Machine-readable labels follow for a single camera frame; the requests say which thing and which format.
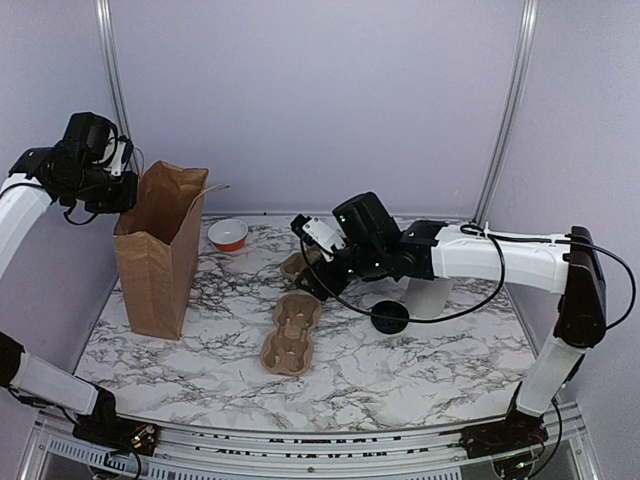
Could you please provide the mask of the brown paper bag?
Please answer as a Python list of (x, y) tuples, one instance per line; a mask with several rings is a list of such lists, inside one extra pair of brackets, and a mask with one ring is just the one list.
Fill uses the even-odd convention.
[(207, 168), (164, 161), (143, 175), (136, 205), (114, 229), (116, 262), (131, 330), (178, 340), (197, 269)]

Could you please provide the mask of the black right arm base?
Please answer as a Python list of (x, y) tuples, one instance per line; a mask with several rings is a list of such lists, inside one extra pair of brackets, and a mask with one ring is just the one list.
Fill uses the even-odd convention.
[(548, 438), (542, 416), (521, 412), (517, 409), (516, 397), (513, 397), (502, 420), (464, 427), (459, 445), (469, 459), (475, 459), (543, 445)]

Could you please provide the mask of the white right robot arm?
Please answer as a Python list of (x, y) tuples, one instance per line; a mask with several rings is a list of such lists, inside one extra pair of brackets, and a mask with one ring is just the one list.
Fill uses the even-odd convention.
[(552, 398), (586, 351), (605, 336), (606, 282), (590, 232), (526, 237), (477, 225), (417, 220), (401, 230), (372, 192), (359, 194), (333, 211), (336, 226), (299, 214), (293, 233), (324, 259), (305, 269), (313, 294), (336, 298), (354, 280), (409, 280), (407, 308), (415, 321), (430, 323), (422, 300), (436, 280), (474, 278), (523, 285), (557, 294), (554, 328), (514, 395), (513, 412), (501, 419), (495, 438), (515, 448), (534, 431)]

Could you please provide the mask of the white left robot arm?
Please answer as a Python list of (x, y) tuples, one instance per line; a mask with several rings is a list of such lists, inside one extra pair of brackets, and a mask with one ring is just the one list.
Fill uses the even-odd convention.
[[(1, 266), (9, 263), (35, 223), (54, 204), (71, 218), (83, 205), (92, 223), (123, 214), (137, 202), (139, 175), (130, 162), (134, 144), (111, 120), (92, 112), (71, 115), (51, 147), (25, 151), (1, 186)], [(106, 445), (125, 438), (126, 423), (111, 410), (112, 394), (29, 353), (1, 336), (1, 386), (24, 404), (53, 406), (87, 417), (86, 426)]]

